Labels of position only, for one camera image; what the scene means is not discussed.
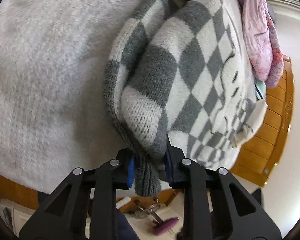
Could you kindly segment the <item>purple hair brush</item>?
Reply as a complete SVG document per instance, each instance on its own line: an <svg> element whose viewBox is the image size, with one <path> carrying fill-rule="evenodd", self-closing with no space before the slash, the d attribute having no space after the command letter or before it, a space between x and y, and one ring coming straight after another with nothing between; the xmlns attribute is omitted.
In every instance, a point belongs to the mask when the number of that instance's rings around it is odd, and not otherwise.
<svg viewBox="0 0 300 240"><path fill-rule="evenodd" d="M178 217L169 218L161 222L153 220L154 223L153 234L156 236L162 235L168 232L169 230L171 230L178 222L179 222Z"/></svg>

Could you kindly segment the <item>white fleece bed blanket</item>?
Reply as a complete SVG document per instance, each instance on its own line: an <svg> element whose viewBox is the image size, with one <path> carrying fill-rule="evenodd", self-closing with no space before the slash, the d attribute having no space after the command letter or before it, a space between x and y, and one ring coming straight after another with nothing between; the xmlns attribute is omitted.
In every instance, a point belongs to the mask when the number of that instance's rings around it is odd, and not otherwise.
<svg viewBox="0 0 300 240"><path fill-rule="evenodd" d="M113 43L140 1L2 0L2 176L50 193L74 168L96 168L129 148L109 116L104 83ZM254 98L234 146L262 124L266 103Z"/></svg>

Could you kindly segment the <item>grey white checkered sweater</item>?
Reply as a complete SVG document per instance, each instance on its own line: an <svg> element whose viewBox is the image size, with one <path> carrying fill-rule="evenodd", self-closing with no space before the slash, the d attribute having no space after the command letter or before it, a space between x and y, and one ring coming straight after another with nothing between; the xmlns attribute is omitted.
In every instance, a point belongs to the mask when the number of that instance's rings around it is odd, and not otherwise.
<svg viewBox="0 0 300 240"><path fill-rule="evenodd" d="M141 0L113 43L104 98L135 154L135 191L160 192L168 145L206 168L232 168L254 79L239 10L228 0Z"/></svg>

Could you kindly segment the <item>white teal striped cloth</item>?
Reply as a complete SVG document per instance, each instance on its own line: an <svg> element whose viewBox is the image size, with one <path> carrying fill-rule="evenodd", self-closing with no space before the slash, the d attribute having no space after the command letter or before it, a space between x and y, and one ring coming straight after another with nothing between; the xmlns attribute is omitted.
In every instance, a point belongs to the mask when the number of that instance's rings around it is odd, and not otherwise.
<svg viewBox="0 0 300 240"><path fill-rule="evenodd" d="M267 87L265 82L255 78L255 93L257 100L266 100Z"/></svg>

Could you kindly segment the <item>metal scissors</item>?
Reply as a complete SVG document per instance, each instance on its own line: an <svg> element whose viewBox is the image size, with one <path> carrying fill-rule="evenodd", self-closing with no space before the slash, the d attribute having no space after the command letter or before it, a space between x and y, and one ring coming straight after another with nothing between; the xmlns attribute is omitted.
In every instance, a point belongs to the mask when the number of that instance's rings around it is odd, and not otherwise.
<svg viewBox="0 0 300 240"><path fill-rule="evenodd" d="M148 216L152 216L154 218L154 224L161 224L163 219L159 217L157 211L161 208L161 204L157 197L153 197L154 204L150 205L149 207L145 208L141 206L141 202L139 200L135 200L134 203L139 208L138 211L134 212L134 215L137 218L146 218Z"/></svg>

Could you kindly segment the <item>pink floral quilt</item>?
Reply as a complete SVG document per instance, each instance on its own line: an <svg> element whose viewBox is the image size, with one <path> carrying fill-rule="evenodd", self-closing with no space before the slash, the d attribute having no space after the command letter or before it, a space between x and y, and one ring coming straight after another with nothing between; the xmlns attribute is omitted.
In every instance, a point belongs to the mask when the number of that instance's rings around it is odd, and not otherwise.
<svg viewBox="0 0 300 240"><path fill-rule="evenodd" d="M254 76L275 88L284 69L283 55L266 0L244 0L243 35Z"/></svg>

